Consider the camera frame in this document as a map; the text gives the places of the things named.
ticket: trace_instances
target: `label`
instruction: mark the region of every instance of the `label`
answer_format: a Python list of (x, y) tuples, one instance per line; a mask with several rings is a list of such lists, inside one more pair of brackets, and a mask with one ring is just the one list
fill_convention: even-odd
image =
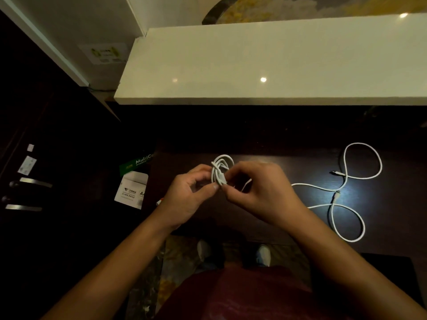
[(146, 189), (145, 184), (137, 183), (131, 180), (122, 178), (119, 189), (117, 190), (114, 201), (132, 206), (141, 210), (142, 201)]
[(120, 176), (123, 176), (124, 174), (135, 170), (138, 166), (145, 164), (146, 162), (149, 162), (152, 159), (152, 157), (153, 157), (153, 154), (150, 154), (150, 155), (138, 158), (136, 160), (131, 160), (130, 162), (120, 165), (119, 166)]
[(79, 45), (79, 48), (95, 65), (126, 63), (129, 57), (128, 47), (124, 42)]
[(24, 162), (21, 164), (21, 167), (19, 167), (18, 173), (28, 176), (36, 161), (35, 158), (30, 156), (25, 157)]

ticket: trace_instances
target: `white shoe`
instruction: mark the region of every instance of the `white shoe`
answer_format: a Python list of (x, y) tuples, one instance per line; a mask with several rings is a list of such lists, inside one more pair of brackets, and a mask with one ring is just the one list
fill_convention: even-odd
[(209, 244), (203, 239), (200, 239), (197, 243), (197, 253), (199, 254), (200, 260), (204, 262), (205, 258), (208, 258), (210, 255), (212, 255), (211, 246), (209, 246)]
[(270, 253), (270, 248), (267, 247), (266, 245), (261, 245), (258, 250), (257, 253), (255, 254), (256, 258), (257, 258), (257, 263), (258, 264), (263, 264), (265, 266), (270, 266), (271, 263), (271, 253)]

